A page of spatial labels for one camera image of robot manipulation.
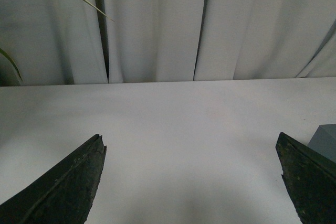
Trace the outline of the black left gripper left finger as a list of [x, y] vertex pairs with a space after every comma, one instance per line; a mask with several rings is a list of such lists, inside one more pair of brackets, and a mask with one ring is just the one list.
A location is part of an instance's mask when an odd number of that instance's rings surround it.
[[107, 148], [94, 135], [28, 187], [1, 204], [1, 223], [85, 223]]

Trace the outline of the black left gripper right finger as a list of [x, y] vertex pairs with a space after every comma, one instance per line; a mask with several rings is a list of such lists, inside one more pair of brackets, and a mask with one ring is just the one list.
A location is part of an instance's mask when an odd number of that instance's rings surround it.
[[281, 132], [276, 152], [302, 223], [335, 223], [335, 162]]

